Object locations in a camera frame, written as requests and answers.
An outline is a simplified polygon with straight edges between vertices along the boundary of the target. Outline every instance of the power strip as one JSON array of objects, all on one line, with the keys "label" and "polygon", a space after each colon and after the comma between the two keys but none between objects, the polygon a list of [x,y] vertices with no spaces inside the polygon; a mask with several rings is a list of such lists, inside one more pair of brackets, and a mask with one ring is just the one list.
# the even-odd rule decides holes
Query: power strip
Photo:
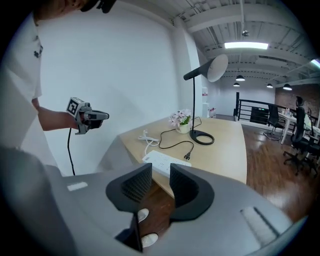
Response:
[{"label": "power strip", "polygon": [[144,158],[144,163],[151,163],[152,169],[157,173],[170,178],[170,164],[178,164],[191,167],[191,163],[171,157],[169,155],[152,150]]}]

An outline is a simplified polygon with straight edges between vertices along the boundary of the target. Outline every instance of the pink flowers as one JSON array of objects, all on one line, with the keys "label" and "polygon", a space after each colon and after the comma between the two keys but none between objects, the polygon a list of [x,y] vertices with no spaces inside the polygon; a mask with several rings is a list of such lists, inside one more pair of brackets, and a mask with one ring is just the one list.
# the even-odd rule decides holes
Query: pink flowers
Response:
[{"label": "pink flowers", "polygon": [[182,109],[170,115],[169,123],[173,127],[180,127],[180,125],[187,125],[190,119],[191,111],[189,109]]}]

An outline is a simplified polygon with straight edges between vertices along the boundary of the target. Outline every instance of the white desk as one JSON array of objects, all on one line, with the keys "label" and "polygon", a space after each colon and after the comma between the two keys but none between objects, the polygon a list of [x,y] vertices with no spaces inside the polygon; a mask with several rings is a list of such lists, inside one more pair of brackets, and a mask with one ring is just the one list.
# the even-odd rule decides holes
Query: white desk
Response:
[{"label": "white desk", "polygon": [[283,130],[283,134],[282,134],[282,140],[281,140],[281,144],[283,144],[285,142],[285,139],[286,139],[286,136],[287,136],[287,133],[288,133],[288,130],[289,130],[289,126],[290,126],[290,123],[296,123],[297,122],[297,119],[293,116],[288,116],[288,115],[285,115],[285,114],[282,114],[281,112],[278,113],[279,114],[279,117],[285,119],[285,126],[284,126],[284,130]]},{"label": "white desk", "polygon": [[[297,123],[297,119],[293,116],[287,116],[285,114],[282,114],[281,112],[278,113],[279,114],[279,117],[285,119],[285,126],[284,126],[284,130],[283,130],[283,137],[282,137],[282,140],[281,140],[281,144],[283,144],[285,142],[285,139],[286,139],[286,136],[287,136],[287,133],[288,133],[288,130],[289,130],[289,126],[290,126],[290,123],[294,123],[296,124]],[[311,130],[311,125],[308,125],[308,124],[305,124],[305,126]],[[317,136],[320,136],[320,129],[317,128],[317,127],[313,127],[313,131],[315,133],[315,137]]]}]

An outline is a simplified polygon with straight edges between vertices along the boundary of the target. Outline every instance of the flower pot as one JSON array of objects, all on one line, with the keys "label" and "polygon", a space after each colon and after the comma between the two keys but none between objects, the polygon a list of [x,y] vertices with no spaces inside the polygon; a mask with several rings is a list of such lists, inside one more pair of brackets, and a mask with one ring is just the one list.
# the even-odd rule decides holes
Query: flower pot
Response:
[{"label": "flower pot", "polygon": [[180,124],[180,126],[177,127],[175,130],[180,134],[187,134],[190,131],[190,126],[188,123]]}]

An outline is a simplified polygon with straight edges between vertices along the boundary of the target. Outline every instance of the wooden desk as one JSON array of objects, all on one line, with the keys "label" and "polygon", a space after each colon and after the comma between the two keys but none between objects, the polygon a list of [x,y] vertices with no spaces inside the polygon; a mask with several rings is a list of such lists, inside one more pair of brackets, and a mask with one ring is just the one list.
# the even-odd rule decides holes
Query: wooden desk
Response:
[{"label": "wooden desk", "polygon": [[[239,122],[215,118],[201,117],[201,120],[202,124],[196,130],[213,135],[215,139],[213,144],[197,144],[191,140],[189,134],[180,134],[173,130],[162,135],[161,146],[169,147],[182,141],[192,141],[194,142],[194,149],[189,160],[192,167],[233,178],[246,184],[247,153],[241,124]],[[199,123],[200,121],[197,118],[194,125],[196,126]],[[172,128],[169,127],[168,118],[164,118],[119,135],[130,156],[138,163],[142,163],[147,145],[145,141],[138,140],[138,137],[143,134],[143,130],[145,129],[147,129],[149,137],[160,139],[160,133]],[[189,152],[191,147],[190,143],[182,143],[169,149],[150,146],[148,152],[156,150],[184,161],[184,156]],[[169,195],[174,196],[167,177],[153,171],[152,178]]]}]

